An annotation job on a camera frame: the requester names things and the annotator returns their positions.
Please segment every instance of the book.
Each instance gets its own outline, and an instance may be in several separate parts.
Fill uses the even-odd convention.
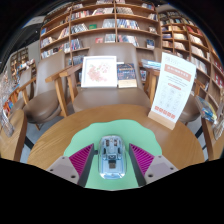
[[[201,40],[200,38],[195,37],[195,36],[193,36],[193,35],[191,35],[191,34],[189,34],[189,37],[190,37],[190,40],[191,40],[192,42],[194,42],[194,43],[196,43],[196,44],[201,44],[201,45],[203,45],[203,42],[202,42],[202,40]]]
[[[181,33],[174,33],[173,36],[174,36],[174,39],[187,40],[187,37]]]
[[[149,14],[149,15],[148,15],[148,18],[149,18],[149,19],[152,19],[152,20],[156,20],[156,21],[158,21],[157,15],[154,14],[154,13]]]
[[[155,10],[155,7],[153,5],[149,5],[149,4],[146,4],[146,3],[142,3],[142,7],[143,8],[148,8],[148,9],[151,9],[151,10]]]
[[[137,87],[134,64],[118,64],[117,78],[119,88]]]
[[[156,62],[156,61],[141,59],[141,62],[142,62],[143,67],[146,67],[146,68],[153,68],[153,69],[157,69],[157,70],[160,70],[160,68],[161,68],[161,63]]]
[[[163,40],[163,47],[173,47],[173,43],[170,41]]]
[[[83,58],[85,57],[85,55],[78,55],[78,56],[74,56],[73,59],[73,65],[78,65],[78,64],[82,64],[83,63]]]
[[[89,25],[89,30],[93,30],[93,29],[96,29],[96,28],[97,28],[96,24],[90,24]]]
[[[103,43],[103,37],[97,37],[95,43]]]
[[[177,49],[186,50],[185,46],[180,42],[174,42],[174,47],[177,48]]]
[[[145,82],[146,81],[146,71],[145,70],[140,70],[140,74],[141,74],[142,82]]]
[[[197,32],[199,35],[203,36],[202,32],[199,29],[197,29]]]
[[[216,112],[210,103],[200,96],[195,96],[195,100],[202,117],[209,117],[213,121],[217,119]]]
[[[128,19],[117,19],[117,27],[139,30],[138,23],[134,20],[128,20]]]
[[[137,38],[135,36],[118,35],[118,41],[119,42],[132,43],[135,47],[139,47]]]
[[[163,38],[172,38],[172,35],[170,33],[163,34]]]
[[[83,48],[83,45],[82,45],[82,42],[77,38],[77,39],[71,40],[70,47],[71,47],[71,50],[74,51],[74,50]]]
[[[102,28],[114,28],[115,19],[104,19]]]
[[[47,32],[47,28],[41,30],[41,36],[43,36]]]
[[[147,39],[146,43],[147,43],[147,48],[152,49],[152,50],[155,48],[155,41],[154,40]]]
[[[154,26],[149,27],[149,32],[157,34],[156,28]]]
[[[182,54],[180,54],[179,52],[175,52],[175,54],[180,58],[184,58],[184,56]]]
[[[218,86],[221,88],[224,88],[224,81],[220,78],[218,74],[215,73],[215,82],[218,84]]]
[[[203,62],[193,56],[191,56],[191,62],[196,65],[197,69],[207,74],[207,66]]]
[[[187,26],[187,29],[188,29],[189,32],[194,33],[194,31],[192,30],[192,28],[190,26]]]
[[[162,32],[164,32],[164,31],[168,31],[167,28],[166,28],[165,26],[162,27]]]
[[[204,54],[204,52],[201,49],[199,49],[199,48],[191,45],[191,51],[192,51],[192,53],[194,53],[196,55],[199,55],[199,56],[205,58],[205,54]]]
[[[74,25],[71,27],[72,34],[79,33],[79,32],[86,31],[86,30],[88,30],[88,28],[85,26],[84,23],[77,24],[77,25]]]
[[[127,7],[117,7],[116,8],[117,13],[122,13],[122,14],[134,14],[131,8]]]
[[[106,34],[105,35],[105,43],[114,43],[116,35],[115,34]]]
[[[179,31],[179,30],[181,30],[181,28],[179,26],[173,26],[173,31]]]

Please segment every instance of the framed picture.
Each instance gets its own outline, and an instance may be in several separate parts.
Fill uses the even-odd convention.
[[[117,87],[117,57],[84,57],[81,87]]]

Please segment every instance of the poster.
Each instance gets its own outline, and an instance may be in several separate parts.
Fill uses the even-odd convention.
[[[84,57],[81,87],[117,87],[117,57]]]
[[[163,52],[149,117],[173,129],[187,103],[195,74],[196,66],[193,63]]]

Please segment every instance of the ceiling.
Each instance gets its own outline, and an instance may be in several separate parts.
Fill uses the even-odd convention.
[[[0,0],[0,73],[11,53],[39,39],[42,24],[22,27],[33,17],[46,15],[56,7],[72,0]],[[156,6],[165,1],[152,0]],[[170,0],[177,9],[182,9],[206,33],[214,43],[220,58],[223,56],[224,32],[222,0]]]

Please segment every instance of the table top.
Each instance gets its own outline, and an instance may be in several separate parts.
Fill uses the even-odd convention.
[[[204,162],[203,151],[197,138],[184,124],[178,121],[175,128],[170,130],[148,118],[149,110],[142,106],[119,104],[72,114],[57,122],[38,139],[27,163],[46,170],[63,155],[77,132],[92,123],[119,119],[135,120],[153,131],[162,148],[162,154],[178,169]]]
[[[219,159],[224,148],[224,131],[218,140],[216,140],[212,123],[204,118],[201,119],[201,122],[208,151],[208,159],[209,161]]]
[[[11,137],[7,137],[0,126],[0,157],[19,162],[26,137],[27,118],[23,110],[17,110],[9,120],[14,132]]]

